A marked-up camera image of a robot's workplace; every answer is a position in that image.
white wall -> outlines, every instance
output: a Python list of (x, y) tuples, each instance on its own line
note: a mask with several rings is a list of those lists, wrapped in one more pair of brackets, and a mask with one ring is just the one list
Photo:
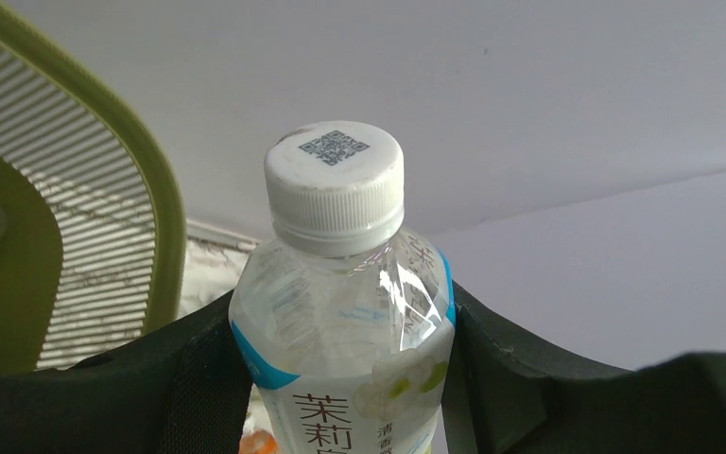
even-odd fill
[(481, 301), (586, 357), (726, 350), (726, 173), (433, 239)]
[(726, 0), (8, 2), (138, 111), (190, 217), (246, 235), (266, 148), (318, 120), (392, 132), (432, 234), (726, 169)]

qr code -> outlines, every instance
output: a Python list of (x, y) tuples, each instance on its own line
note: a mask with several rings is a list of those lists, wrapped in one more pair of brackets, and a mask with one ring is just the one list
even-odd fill
[(326, 133), (318, 139), (299, 146), (302, 151), (316, 156), (328, 166), (334, 166), (351, 158), (368, 147), (363, 142), (358, 142), (340, 131)]

orange object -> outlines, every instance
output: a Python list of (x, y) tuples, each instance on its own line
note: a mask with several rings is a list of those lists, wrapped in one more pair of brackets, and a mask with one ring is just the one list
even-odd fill
[(267, 430), (256, 430), (240, 439), (238, 454), (280, 454), (280, 447)]

bottle neck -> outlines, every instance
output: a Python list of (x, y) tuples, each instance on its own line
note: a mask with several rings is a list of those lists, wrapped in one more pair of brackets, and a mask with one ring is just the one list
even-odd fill
[(350, 274), (355, 271), (363, 271), (369, 266), (378, 263), (383, 255), (386, 255), (392, 248), (389, 239), (376, 248), (345, 257), (321, 257), (300, 251), (285, 244), (297, 259), (311, 271), (327, 274)]
[[(329, 219), (342, 217), (343, 213), (327, 208), (324, 213)], [(325, 229), (303, 228), (301, 225), (289, 223), (276, 212), (273, 216), (274, 234), (288, 246), (305, 253), (322, 257), (340, 257), (360, 254), (361, 251), (376, 249), (388, 242), (402, 228), (405, 219), (405, 207), (398, 206), (388, 216), (367, 226), (327, 227)]]

white ceiling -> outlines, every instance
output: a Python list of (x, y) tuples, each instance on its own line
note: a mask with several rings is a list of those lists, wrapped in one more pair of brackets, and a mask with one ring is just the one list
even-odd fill
[(429, 235), (726, 169), (726, 0), (9, 2), (251, 236), (267, 147), (325, 119), (402, 143)]

